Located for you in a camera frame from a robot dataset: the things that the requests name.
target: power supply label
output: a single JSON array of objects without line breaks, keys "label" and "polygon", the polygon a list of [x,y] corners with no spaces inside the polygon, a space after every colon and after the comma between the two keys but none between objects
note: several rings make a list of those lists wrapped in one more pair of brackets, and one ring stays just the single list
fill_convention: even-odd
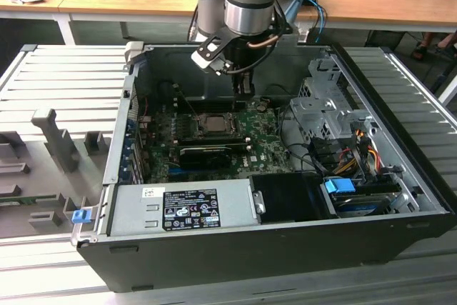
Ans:
[{"label": "power supply label", "polygon": [[215,189],[164,192],[165,231],[207,229],[221,226]]}]

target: desk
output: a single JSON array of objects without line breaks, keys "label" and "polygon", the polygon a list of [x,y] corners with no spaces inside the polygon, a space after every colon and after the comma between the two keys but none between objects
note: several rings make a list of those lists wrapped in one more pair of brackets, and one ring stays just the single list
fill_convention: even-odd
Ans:
[{"label": "desk", "polygon": [[[457,29],[457,0],[319,0],[328,13],[328,28],[452,32]],[[66,44],[77,41],[73,21],[188,23],[196,0],[45,0],[18,6],[0,1],[0,17],[53,19]],[[303,7],[297,17],[305,31],[316,10]]]},{"label": "desk", "polygon": [[[393,31],[453,32],[457,0],[319,0],[328,12],[326,27]],[[298,21],[306,21],[301,11]]]}]

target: black cable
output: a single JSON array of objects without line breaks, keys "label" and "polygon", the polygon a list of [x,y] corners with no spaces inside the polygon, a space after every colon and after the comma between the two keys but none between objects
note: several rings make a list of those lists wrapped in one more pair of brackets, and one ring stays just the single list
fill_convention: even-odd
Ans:
[{"label": "black cable", "polygon": [[286,118],[286,112],[288,110],[291,110],[291,106],[290,105],[287,106],[284,109],[283,116],[281,117],[281,124],[279,125],[279,129],[278,129],[279,141],[284,146],[284,148],[290,153],[291,156],[295,157],[296,159],[298,159],[298,160],[300,160],[302,162],[306,162],[307,164],[309,164],[313,168],[316,168],[312,162],[310,162],[308,160],[305,160],[303,157],[300,157],[298,154],[296,154],[293,151],[289,150],[289,148],[291,148],[292,146],[302,146],[303,148],[306,148],[306,144],[305,143],[292,143],[292,144],[289,144],[289,145],[285,145],[285,143],[283,141],[282,128],[283,128],[283,124],[284,124],[284,119]]},{"label": "black cable", "polygon": [[280,85],[280,84],[269,84],[269,85],[267,85],[267,87],[263,90],[263,92],[266,93],[266,91],[267,91],[268,89],[270,89],[271,87],[278,87],[279,89],[282,89],[284,92],[286,92],[289,96],[294,97],[294,95],[291,94],[291,92],[287,91],[286,88],[285,88],[284,86]]},{"label": "black cable", "polygon": [[273,50],[276,48],[276,43],[273,44],[270,49],[260,58],[258,59],[257,61],[255,61],[253,64],[251,64],[250,66],[247,66],[247,67],[244,67],[244,68],[241,68],[241,69],[236,69],[236,70],[233,70],[233,71],[223,71],[224,74],[227,74],[227,75],[230,75],[230,74],[239,74],[239,73],[243,73],[245,71],[249,71],[251,70],[252,68],[254,67],[257,67],[259,64],[261,64],[262,62],[264,62],[266,60],[266,58],[268,58],[271,53],[273,53]]},{"label": "black cable", "polygon": [[199,5],[197,4],[195,6],[194,14],[192,14],[192,19],[191,19],[191,23],[189,24],[189,29],[187,30],[187,41],[191,40],[191,30],[192,30],[192,27],[194,26],[194,23],[197,20],[198,12],[199,12]]}]

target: motherboard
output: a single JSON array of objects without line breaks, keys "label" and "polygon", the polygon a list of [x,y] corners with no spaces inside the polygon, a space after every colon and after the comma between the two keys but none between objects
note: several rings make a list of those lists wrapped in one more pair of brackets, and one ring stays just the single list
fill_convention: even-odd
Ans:
[{"label": "motherboard", "polygon": [[183,105],[178,102],[162,105],[143,123],[150,183],[245,179],[293,171],[278,136],[277,112],[267,101],[250,101],[227,112],[218,111],[224,109],[218,104],[212,104],[210,112],[184,106],[192,111],[179,111]]}]

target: blue latch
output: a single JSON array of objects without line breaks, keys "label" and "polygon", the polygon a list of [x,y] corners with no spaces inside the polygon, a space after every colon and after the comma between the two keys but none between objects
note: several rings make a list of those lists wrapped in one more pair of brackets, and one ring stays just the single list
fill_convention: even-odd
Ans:
[{"label": "blue latch", "polygon": [[350,179],[330,179],[325,183],[328,193],[355,192],[356,189]]},{"label": "blue latch", "polygon": [[73,211],[73,216],[71,217],[71,221],[73,224],[80,224],[80,223],[90,223],[91,222],[91,215],[92,210],[76,210]]}]

